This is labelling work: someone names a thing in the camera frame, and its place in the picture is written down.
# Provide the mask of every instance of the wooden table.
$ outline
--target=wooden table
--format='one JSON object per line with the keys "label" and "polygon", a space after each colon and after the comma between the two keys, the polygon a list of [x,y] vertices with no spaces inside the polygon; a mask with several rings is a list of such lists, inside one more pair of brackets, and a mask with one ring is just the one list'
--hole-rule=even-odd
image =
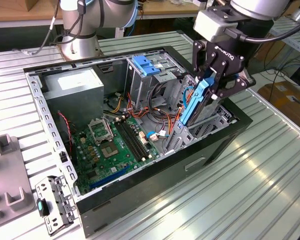
{"label": "wooden table", "polygon": [[[0,28],[50,25],[55,11],[56,0],[39,0],[29,11],[18,11],[0,7]],[[192,3],[175,5],[168,0],[144,3],[142,19],[185,18],[197,15],[199,7]],[[59,11],[56,25],[63,24],[62,11]]]}

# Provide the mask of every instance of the ram slot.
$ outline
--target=ram slot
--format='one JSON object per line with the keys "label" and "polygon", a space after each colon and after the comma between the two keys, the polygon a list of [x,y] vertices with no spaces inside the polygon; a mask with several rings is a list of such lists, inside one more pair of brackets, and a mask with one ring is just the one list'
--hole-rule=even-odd
{"label": "ram slot", "polygon": [[141,142],[136,138],[130,127],[125,122],[115,123],[115,126],[120,133],[123,141],[132,152],[138,162],[147,156],[147,152],[141,145]]}
{"label": "ram slot", "polygon": [[135,133],[132,131],[132,129],[126,122],[123,123],[123,128],[125,129],[125,131],[128,133],[129,136],[132,136],[131,140],[134,142],[135,146],[138,148],[138,151],[140,152],[142,157],[144,157],[144,158],[147,157],[147,152],[144,149],[144,146],[142,145],[140,140],[136,137]]}
{"label": "ram slot", "polygon": [[129,150],[132,152],[132,154],[136,158],[136,160],[140,161],[142,159],[142,156],[138,152],[138,149],[136,148],[136,146],[134,146],[134,144],[131,142],[130,136],[125,131],[125,129],[122,126],[122,124],[121,123],[115,123],[114,125],[115,125],[116,129],[118,130],[119,134],[121,135],[121,137],[123,138],[123,141],[125,142],[125,144],[129,148]]}

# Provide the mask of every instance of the power cable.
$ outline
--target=power cable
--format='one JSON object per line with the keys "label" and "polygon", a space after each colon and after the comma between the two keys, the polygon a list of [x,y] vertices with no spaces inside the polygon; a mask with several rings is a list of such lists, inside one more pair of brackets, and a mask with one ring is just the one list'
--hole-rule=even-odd
{"label": "power cable", "polygon": [[53,15],[53,18],[51,20],[49,30],[48,30],[48,32],[47,32],[47,34],[46,34],[46,36],[43,40],[43,43],[39,47],[39,49],[37,51],[29,51],[29,50],[24,50],[24,49],[21,49],[21,50],[20,49],[12,49],[12,51],[18,51],[18,52],[23,53],[23,54],[28,55],[28,56],[34,56],[34,55],[37,55],[38,53],[40,53],[41,50],[43,49],[43,47],[46,45],[46,43],[48,41],[48,38],[50,37],[51,31],[54,28],[55,21],[56,21],[56,18],[57,18],[57,14],[58,14],[58,10],[59,10],[59,4],[60,4],[60,0],[58,0],[57,3],[56,3],[55,9],[54,9],[54,15]]}

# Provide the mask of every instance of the yellow wire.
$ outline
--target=yellow wire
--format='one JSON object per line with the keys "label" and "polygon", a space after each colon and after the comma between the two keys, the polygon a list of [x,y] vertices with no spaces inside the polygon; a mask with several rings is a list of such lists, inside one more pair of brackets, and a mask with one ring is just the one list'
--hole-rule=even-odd
{"label": "yellow wire", "polygon": [[121,103],[121,98],[119,98],[118,106],[115,108],[115,110],[111,111],[111,113],[114,113],[114,114],[115,114],[116,112],[119,111],[119,109],[120,109],[120,103]]}

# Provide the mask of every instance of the metal work table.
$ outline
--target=metal work table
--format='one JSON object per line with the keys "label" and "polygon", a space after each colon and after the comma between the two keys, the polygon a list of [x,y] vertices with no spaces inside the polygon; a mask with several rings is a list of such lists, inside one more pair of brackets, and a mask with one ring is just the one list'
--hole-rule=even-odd
{"label": "metal work table", "polygon": [[[191,61],[191,41],[177,32],[100,41],[105,54],[164,45]],[[33,193],[37,182],[60,172],[23,68],[62,61],[55,47],[34,57],[0,52],[0,134],[18,137]],[[300,129],[252,90],[231,99],[253,123],[218,160],[89,239],[297,239]],[[49,239],[37,209],[0,227],[3,240],[38,237]],[[78,219],[54,238],[83,239]]]}
{"label": "metal work table", "polygon": [[[280,34],[283,34],[287,31],[291,30],[292,28],[296,27],[297,25],[299,25],[298,22],[284,16],[274,22],[274,26],[270,30],[270,33],[274,36],[278,36]],[[291,48],[300,52],[300,31],[290,37],[283,39],[282,41],[285,44],[289,45]]]}

